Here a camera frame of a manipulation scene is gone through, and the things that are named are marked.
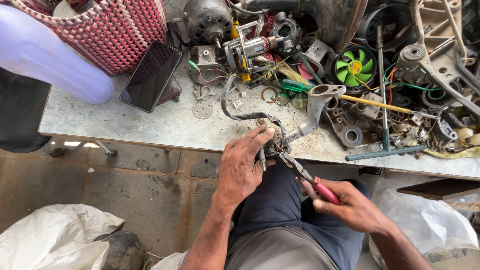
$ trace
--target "woven basket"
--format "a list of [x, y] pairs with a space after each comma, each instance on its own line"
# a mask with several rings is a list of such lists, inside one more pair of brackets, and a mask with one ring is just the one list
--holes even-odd
[[11, 3], [48, 26], [108, 75], [138, 64], [152, 41], [166, 41], [163, 0], [104, 0], [72, 18], [45, 15], [20, 0]]

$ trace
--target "cooling fan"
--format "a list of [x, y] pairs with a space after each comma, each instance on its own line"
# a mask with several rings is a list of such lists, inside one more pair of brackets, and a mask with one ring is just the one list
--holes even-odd
[[338, 84], [362, 89], [373, 81], [377, 61], [368, 49], [350, 47], [340, 53], [332, 65], [332, 76]]

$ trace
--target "pliers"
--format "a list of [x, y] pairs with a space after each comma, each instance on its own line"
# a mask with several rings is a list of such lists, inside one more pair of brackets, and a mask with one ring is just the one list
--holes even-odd
[[318, 191], [318, 193], [322, 195], [327, 201], [336, 205], [340, 204], [335, 194], [323, 184], [316, 183], [312, 176], [310, 176], [310, 174], [291, 155], [289, 155], [287, 152], [281, 152], [279, 157], [285, 163], [285, 165], [293, 172], [293, 174], [296, 175], [302, 182], [308, 181], [309, 183], [311, 183], [313, 189]]

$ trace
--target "dark blue trousers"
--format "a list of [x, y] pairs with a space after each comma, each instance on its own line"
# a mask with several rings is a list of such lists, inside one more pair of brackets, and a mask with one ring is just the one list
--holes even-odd
[[[299, 163], [305, 165], [304, 160], [299, 160]], [[370, 198], [368, 189], [359, 181], [344, 181], [352, 183]], [[315, 212], [312, 199], [302, 202], [300, 184], [282, 162], [267, 168], [260, 185], [239, 206], [238, 211], [238, 220], [234, 220], [236, 224], [230, 234], [229, 249], [247, 233], [296, 226], [308, 232], [340, 270], [353, 270], [360, 257], [364, 234], [350, 229], [334, 216]]]

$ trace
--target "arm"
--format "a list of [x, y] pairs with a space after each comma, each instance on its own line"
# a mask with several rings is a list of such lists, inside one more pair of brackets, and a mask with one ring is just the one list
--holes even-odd
[[[260, 147], [269, 141], [275, 130], [257, 127], [243, 139], [225, 146], [218, 171], [218, 188], [208, 209], [182, 270], [222, 270], [227, 256], [228, 231], [233, 211], [262, 181], [260, 162], [254, 164]], [[273, 165], [274, 160], [267, 160]]]
[[351, 183], [320, 182], [335, 193], [340, 205], [316, 199], [315, 210], [339, 218], [355, 231], [370, 233], [389, 270], [433, 270], [400, 228]]

